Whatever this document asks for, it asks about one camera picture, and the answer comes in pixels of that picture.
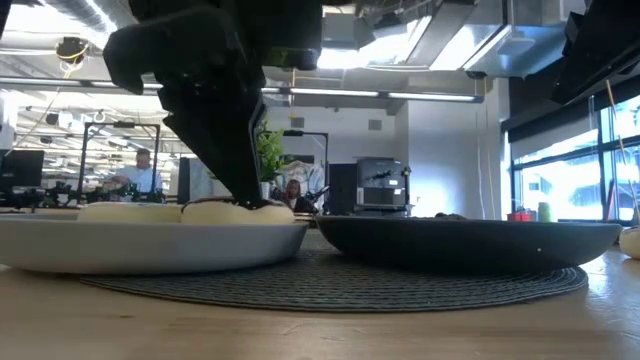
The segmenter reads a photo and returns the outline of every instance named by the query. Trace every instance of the dough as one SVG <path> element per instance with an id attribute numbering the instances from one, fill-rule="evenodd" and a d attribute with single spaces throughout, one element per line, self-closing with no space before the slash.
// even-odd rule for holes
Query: dough
<path id="1" fill-rule="evenodd" d="M 620 250 L 640 260 L 640 229 L 628 229 L 620 234 Z"/>
<path id="2" fill-rule="evenodd" d="M 283 225 L 294 221 L 293 212 L 284 206 L 248 210 L 219 201 L 189 204 L 182 213 L 182 223 L 192 225 Z"/>
<path id="3" fill-rule="evenodd" d="M 179 223 L 178 205 L 151 203 L 94 203 L 80 210 L 78 221 L 113 223 Z"/>

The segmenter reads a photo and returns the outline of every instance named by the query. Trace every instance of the bottle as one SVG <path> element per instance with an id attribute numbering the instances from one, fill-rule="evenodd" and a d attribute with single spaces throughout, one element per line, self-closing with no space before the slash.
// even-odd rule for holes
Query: bottle
<path id="1" fill-rule="evenodd" d="M 553 213 L 551 212 L 551 204 L 548 202 L 538 203 L 538 221 L 554 222 Z"/>

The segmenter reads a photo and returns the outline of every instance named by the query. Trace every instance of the woven placemat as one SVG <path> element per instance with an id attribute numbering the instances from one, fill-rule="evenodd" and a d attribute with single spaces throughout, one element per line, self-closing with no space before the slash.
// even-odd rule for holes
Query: woven placemat
<path id="1" fill-rule="evenodd" d="M 580 268 L 506 276 L 442 276 L 372 267 L 309 234 L 296 258 L 246 270 L 171 276 L 91 276 L 84 283 L 195 303 L 301 311 L 410 312 L 526 302 L 587 284 Z"/>

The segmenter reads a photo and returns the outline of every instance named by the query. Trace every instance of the wooden table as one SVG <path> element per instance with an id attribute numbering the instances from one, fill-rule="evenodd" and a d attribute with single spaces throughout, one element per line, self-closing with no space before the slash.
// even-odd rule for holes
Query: wooden table
<path id="1" fill-rule="evenodd" d="M 589 288 L 530 304 L 315 314 L 178 303 L 0 270 L 0 359 L 640 359 L 640 261 L 612 250 Z"/>

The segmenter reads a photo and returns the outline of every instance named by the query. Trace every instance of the white bowl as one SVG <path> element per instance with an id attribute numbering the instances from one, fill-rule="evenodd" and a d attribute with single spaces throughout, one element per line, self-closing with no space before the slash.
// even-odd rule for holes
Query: white bowl
<path id="1" fill-rule="evenodd" d="M 118 224 L 69 220 L 72 217 L 0 217 L 0 264 L 75 274 L 248 268 L 292 257 L 307 230 L 300 224 Z"/>

